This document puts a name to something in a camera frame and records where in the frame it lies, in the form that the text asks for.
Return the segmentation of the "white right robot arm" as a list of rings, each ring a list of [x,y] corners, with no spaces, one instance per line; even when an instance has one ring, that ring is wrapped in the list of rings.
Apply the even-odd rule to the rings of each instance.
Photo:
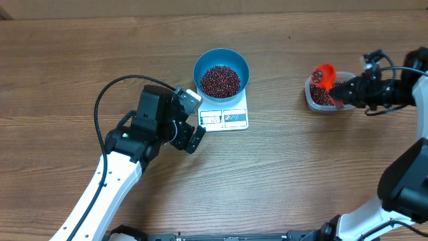
[[[335,86],[333,66],[322,64],[312,74],[314,85],[324,88],[332,103],[350,104],[377,116],[407,106],[417,109],[417,140],[382,174],[377,195],[349,214],[337,215],[305,240],[379,240],[396,228],[413,227],[427,221],[427,48],[420,47],[405,56],[402,66],[379,66],[388,56],[382,51],[364,54],[364,72]]]

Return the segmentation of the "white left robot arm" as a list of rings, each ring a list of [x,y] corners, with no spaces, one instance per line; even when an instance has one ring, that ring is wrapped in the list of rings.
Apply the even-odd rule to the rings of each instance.
[[[202,104],[196,92],[146,85],[138,108],[102,140],[105,152],[86,190],[53,240],[101,240],[127,193],[164,144],[195,152],[205,129],[186,120]]]

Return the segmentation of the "orange plastic measuring scoop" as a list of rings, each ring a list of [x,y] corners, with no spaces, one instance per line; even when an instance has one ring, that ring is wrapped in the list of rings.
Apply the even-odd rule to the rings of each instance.
[[[330,95],[330,90],[334,87],[334,83],[336,81],[336,70],[334,66],[332,64],[320,64],[315,69],[319,69],[323,71],[324,73],[323,79],[321,80],[320,83],[317,83],[317,84],[313,83],[312,81],[311,82],[315,84],[317,87],[325,88],[327,93],[330,96],[331,101],[334,103],[334,106],[338,110],[342,110],[343,109],[342,101],[336,100]]]

